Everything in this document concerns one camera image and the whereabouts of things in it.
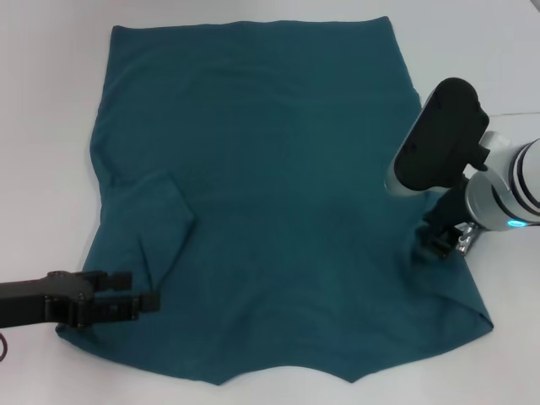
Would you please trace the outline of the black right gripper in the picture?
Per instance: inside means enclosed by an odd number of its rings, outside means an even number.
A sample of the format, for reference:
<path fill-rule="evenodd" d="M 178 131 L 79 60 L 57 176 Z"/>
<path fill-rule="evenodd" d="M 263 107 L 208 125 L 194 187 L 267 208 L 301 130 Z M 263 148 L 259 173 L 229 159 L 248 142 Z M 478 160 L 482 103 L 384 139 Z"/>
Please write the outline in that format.
<path fill-rule="evenodd" d="M 467 183 L 460 183 L 445 192 L 434 207 L 424 215 L 424 222 L 438 236 L 438 250 L 433 245 L 432 234 L 427 229 L 415 231 L 415 255 L 422 262 L 436 262 L 446 258 L 455 249 L 460 238 L 456 225 L 468 222 L 465 201 Z"/>

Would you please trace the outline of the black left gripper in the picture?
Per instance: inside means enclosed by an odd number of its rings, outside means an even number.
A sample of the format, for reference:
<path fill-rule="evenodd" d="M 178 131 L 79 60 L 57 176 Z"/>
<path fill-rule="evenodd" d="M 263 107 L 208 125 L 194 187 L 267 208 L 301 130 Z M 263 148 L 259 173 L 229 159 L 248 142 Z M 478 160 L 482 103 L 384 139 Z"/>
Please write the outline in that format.
<path fill-rule="evenodd" d="M 1 284 L 1 327 L 60 323 L 86 328 L 94 324 L 136 321 L 160 310 L 160 294 L 94 298 L 94 291 L 132 289 L 130 272 L 50 272 L 44 278 Z"/>

